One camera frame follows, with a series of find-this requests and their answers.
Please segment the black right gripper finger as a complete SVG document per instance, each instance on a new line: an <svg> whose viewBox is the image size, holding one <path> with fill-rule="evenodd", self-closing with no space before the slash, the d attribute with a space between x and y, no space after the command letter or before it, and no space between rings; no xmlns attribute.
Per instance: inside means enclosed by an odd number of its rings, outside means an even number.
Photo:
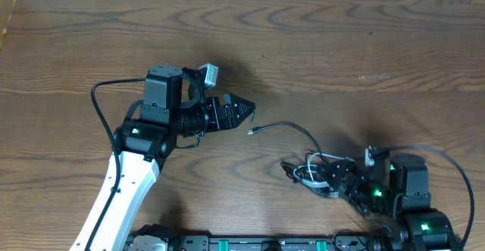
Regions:
<svg viewBox="0 0 485 251"><path fill-rule="evenodd" d="M336 160L334 162L327 162L320 164L317 167L317 172L323 179L332 179L339 177L342 172L347 172L355 167L355 162L350 158Z"/></svg>
<svg viewBox="0 0 485 251"><path fill-rule="evenodd" d="M327 197L328 198L345 198L346 197L346 190L347 190L347 185L346 185L346 175L342 175L337 177L336 175L332 178L330 178L327 183L328 183L328 191L327 191Z"/></svg>

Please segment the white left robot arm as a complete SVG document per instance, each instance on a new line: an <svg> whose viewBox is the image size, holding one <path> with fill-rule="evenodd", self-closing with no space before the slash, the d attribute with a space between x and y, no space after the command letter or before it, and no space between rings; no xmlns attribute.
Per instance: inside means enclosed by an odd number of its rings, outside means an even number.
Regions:
<svg viewBox="0 0 485 251"><path fill-rule="evenodd" d="M128 109L123 123L107 132L112 148L102 188L73 250L124 248L142 201L154 185L179 136L200 138L241 125L255 103L232 93L208 97L218 68L155 65L149 68L144 96Z"/></svg>

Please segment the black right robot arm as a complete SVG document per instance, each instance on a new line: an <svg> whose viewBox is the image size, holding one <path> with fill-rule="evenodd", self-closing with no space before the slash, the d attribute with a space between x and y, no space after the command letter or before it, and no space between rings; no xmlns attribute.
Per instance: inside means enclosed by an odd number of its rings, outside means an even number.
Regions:
<svg viewBox="0 0 485 251"><path fill-rule="evenodd" d="M345 158L319 165L317 173L359 214L387 219L366 243L369 250L460 249L449 219L430 205L424 158L370 148L365 165Z"/></svg>

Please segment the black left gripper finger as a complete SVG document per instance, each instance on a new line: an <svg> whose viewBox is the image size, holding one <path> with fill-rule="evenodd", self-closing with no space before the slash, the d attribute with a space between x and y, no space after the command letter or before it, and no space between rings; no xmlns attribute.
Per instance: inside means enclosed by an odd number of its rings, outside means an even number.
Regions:
<svg viewBox="0 0 485 251"><path fill-rule="evenodd" d="M224 101L227 105L231 105L239 111L254 111L255 103L249 100L243 99L232 93L226 93L224 95Z"/></svg>
<svg viewBox="0 0 485 251"><path fill-rule="evenodd" d="M241 125L241 123L244 122L254 110L254 105L231 105L228 113L230 128L236 128Z"/></svg>

